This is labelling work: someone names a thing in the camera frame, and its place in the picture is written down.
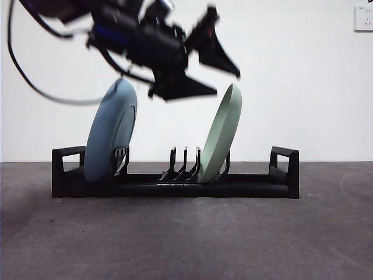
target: cable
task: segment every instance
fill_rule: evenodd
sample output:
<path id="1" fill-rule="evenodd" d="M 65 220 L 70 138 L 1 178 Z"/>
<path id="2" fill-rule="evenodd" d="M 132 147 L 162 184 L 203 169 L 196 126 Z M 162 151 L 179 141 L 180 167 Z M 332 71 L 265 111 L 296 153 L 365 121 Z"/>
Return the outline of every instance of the cable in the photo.
<path id="1" fill-rule="evenodd" d="M 63 99 L 63 98 L 59 98 L 59 97 L 54 97 L 54 96 L 49 95 L 49 94 L 41 91 L 40 89 L 38 89 L 28 79 L 28 77 L 26 76 L 26 74 L 21 69 L 21 66 L 18 64 L 17 59 L 16 59 L 16 57 L 14 55 L 14 52 L 13 52 L 13 48 L 12 48 L 12 18 L 13 18 L 14 4 L 15 4 L 15 0 L 10 0 L 9 16 L 8 16 L 8 51 L 9 51 L 10 57 L 11 57 L 14 65 L 15 65 L 15 67 L 17 68 L 18 72 L 21 74 L 21 76 L 23 77 L 23 79 L 38 94 L 40 94 L 42 97 L 44 97 L 46 99 L 49 99 L 50 101 L 54 101 L 54 102 L 62 103 L 62 104 L 68 104 L 68 105 L 75 105 L 75 106 L 89 106 L 89 105 L 99 104 L 101 102 L 102 98 L 90 99 L 90 100 L 72 100 L 72 99 Z M 57 37 L 71 39 L 74 36 L 74 33 L 71 33 L 71 34 L 61 34 L 61 33 L 58 33 L 57 31 L 55 31 L 52 28 L 50 28 L 41 18 L 40 18 L 40 20 L 43 22 L 43 24 L 37 19 L 37 17 L 35 18 L 35 20 L 38 21 L 39 24 L 41 24 L 42 27 L 45 28 L 48 32 L 52 33 L 53 35 L 55 35 Z"/>
<path id="2" fill-rule="evenodd" d="M 135 75 L 135 74 L 131 74 L 129 71 L 124 70 L 123 68 L 121 68 L 113 60 L 113 58 L 110 56 L 109 52 L 106 49 L 99 48 L 98 50 L 100 51 L 101 55 L 106 60 L 106 62 L 109 63 L 109 65 L 111 67 L 113 67 L 114 70 L 118 71 L 121 74 L 121 76 L 126 75 L 126 76 L 128 76 L 130 78 L 134 78 L 134 79 L 137 79 L 137 80 L 145 82 L 145 83 L 154 83 L 153 81 L 149 80 L 148 78 L 144 78 L 144 77 L 141 77 L 141 76 L 138 76 L 138 75 Z"/>

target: light blue plate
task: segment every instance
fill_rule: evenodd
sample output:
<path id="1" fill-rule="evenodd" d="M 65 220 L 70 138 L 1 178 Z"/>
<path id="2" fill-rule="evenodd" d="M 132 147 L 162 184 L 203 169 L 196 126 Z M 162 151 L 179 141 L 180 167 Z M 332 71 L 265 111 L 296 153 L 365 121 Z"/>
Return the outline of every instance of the light blue plate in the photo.
<path id="1" fill-rule="evenodd" d="M 129 146 L 135 126 L 138 100 L 133 86 L 118 79 L 105 94 L 89 133 L 84 174 L 87 182 L 102 180 L 112 172 L 114 149 Z M 117 168 L 123 158 L 118 158 Z"/>

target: black plastic rack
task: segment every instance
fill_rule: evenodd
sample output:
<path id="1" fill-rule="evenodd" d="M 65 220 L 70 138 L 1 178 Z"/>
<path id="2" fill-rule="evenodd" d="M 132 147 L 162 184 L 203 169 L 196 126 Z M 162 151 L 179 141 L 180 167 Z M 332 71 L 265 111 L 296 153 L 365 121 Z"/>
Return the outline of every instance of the black plastic rack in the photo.
<path id="1" fill-rule="evenodd" d="M 187 170 L 187 148 L 184 162 L 174 170 L 176 148 L 170 152 L 170 167 L 162 174 L 127 172 L 129 147 L 112 154 L 111 174 L 99 183 L 84 178 L 85 146 L 52 151 L 52 197 L 280 197 L 299 198 L 299 151 L 272 147 L 268 174 L 230 174 L 230 153 L 225 169 L 208 184 L 198 184 L 200 149 L 196 162 Z M 80 154 L 79 167 L 64 171 L 63 157 Z M 277 156 L 289 158 L 287 172 L 277 166 Z M 117 171 L 118 159 L 123 159 Z"/>

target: wall socket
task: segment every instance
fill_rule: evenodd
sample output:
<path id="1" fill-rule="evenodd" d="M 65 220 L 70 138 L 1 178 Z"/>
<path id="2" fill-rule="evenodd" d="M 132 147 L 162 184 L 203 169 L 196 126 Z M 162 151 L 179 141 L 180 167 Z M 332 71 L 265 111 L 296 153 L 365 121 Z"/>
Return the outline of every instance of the wall socket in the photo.
<path id="1" fill-rule="evenodd" d="M 373 32 L 373 5 L 355 7 L 355 31 Z"/>

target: sage green plate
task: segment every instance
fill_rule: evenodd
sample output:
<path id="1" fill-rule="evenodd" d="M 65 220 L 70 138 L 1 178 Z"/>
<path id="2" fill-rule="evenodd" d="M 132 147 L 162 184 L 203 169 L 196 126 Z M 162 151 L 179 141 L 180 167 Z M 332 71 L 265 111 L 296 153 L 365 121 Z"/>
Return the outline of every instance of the sage green plate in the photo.
<path id="1" fill-rule="evenodd" d="M 222 167 L 241 116 L 242 96 L 236 85 L 230 85 L 212 123 L 200 159 L 198 183 L 215 179 Z"/>

